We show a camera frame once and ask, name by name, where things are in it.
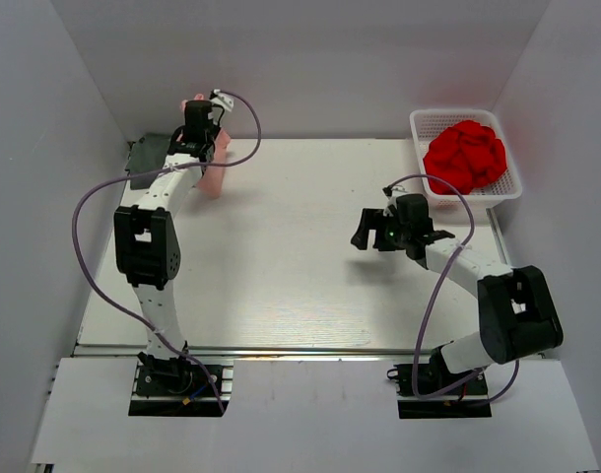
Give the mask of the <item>pink t shirt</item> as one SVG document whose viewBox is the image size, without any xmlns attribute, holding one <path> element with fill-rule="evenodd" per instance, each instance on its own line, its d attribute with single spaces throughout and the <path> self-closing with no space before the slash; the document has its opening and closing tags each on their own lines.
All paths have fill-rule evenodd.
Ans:
<svg viewBox="0 0 601 473">
<path fill-rule="evenodd" d="M 221 127 L 221 122 L 224 114 L 228 111 L 226 106 L 216 98 L 213 98 L 213 109 L 217 109 L 214 120 L 218 125 L 219 130 L 215 136 L 215 151 L 213 162 L 225 164 L 227 162 L 227 148 L 232 138 L 228 132 Z M 196 187 L 210 198 L 218 198 L 222 193 L 223 181 L 226 170 L 223 168 L 213 167 L 210 170 L 203 170 L 201 179 L 196 184 Z"/>
</svg>

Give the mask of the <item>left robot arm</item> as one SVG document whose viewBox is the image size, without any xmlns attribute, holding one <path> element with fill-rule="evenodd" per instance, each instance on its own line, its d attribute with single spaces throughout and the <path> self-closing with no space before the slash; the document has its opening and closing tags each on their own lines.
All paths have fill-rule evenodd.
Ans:
<svg viewBox="0 0 601 473">
<path fill-rule="evenodd" d="M 135 204 L 114 212 L 117 269 L 132 286 L 142 317 L 151 325 L 147 349 L 139 360 L 149 376 L 173 393 L 187 390 L 194 372 L 176 353 L 188 349 L 173 293 L 173 279 L 181 264 L 173 215 L 202 176 L 197 166 L 213 161 L 220 131 L 215 107 L 202 98 L 183 105 L 184 124 L 172 135 L 159 174 Z"/>
</svg>

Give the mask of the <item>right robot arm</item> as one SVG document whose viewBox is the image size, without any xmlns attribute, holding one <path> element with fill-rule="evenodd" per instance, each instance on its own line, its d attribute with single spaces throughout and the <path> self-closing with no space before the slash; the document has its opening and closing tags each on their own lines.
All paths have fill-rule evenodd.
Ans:
<svg viewBox="0 0 601 473">
<path fill-rule="evenodd" d="M 404 194 L 383 209 L 364 208 L 351 238 L 359 250 L 403 251 L 422 268 L 449 280 L 477 301 L 475 333 L 433 349 L 427 364 L 412 364 L 412 388 L 420 382 L 441 395 L 455 391 L 491 365 L 505 365 L 558 348 L 564 332 L 543 272 L 532 265 L 513 268 L 469 247 L 466 240 L 438 230 L 427 199 Z"/>
</svg>

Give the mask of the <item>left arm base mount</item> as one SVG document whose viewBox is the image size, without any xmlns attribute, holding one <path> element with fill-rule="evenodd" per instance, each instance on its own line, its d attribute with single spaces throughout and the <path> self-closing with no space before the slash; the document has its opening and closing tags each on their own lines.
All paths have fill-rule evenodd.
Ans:
<svg viewBox="0 0 601 473">
<path fill-rule="evenodd" d="M 129 417 L 221 418 L 214 388 L 197 366 L 182 365 L 174 373 L 138 363 L 129 402 Z"/>
</svg>

